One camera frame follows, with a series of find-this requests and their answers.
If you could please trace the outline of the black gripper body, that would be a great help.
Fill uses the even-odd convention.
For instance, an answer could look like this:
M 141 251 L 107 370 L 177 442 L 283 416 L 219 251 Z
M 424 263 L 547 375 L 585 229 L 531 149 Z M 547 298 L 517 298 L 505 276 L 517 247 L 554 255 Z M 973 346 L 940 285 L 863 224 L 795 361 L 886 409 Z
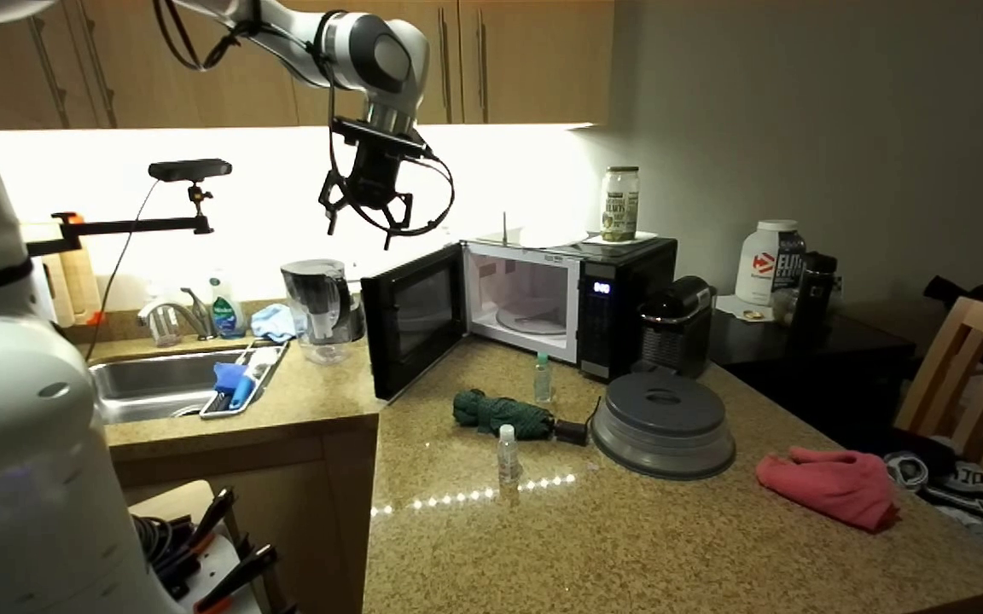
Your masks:
M 387 132 L 362 119 L 334 119 L 327 141 L 346 141 L 355 149 L 355 163 L 341 174 L 331 159 L 316 205 L 327 197 L 346 197 L 346 207 L 355 207 L 366 222 L 374 220 L 390 200 L 413 200 L 396 188 L 401 163 L 429 159 L 432 149 L 420 137 Z

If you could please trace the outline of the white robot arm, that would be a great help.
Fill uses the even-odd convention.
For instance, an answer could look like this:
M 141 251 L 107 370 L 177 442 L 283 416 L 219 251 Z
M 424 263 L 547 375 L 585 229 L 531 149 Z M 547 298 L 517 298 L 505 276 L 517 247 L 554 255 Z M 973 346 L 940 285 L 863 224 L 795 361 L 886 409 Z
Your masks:
M 341 84 L 366 117 L 341 125 L 355 166 L 327 183 L 349 207 L 390 207 L 415 132 L 429 42 L 374 15 L 302 15 L 283 0 L 177 0 L 280 59 L 312 84 Z M 81 353 L 34 307 L 34 258 L 0 181 L 0 614 L 177 614 L 142 555 L 95 420 Z

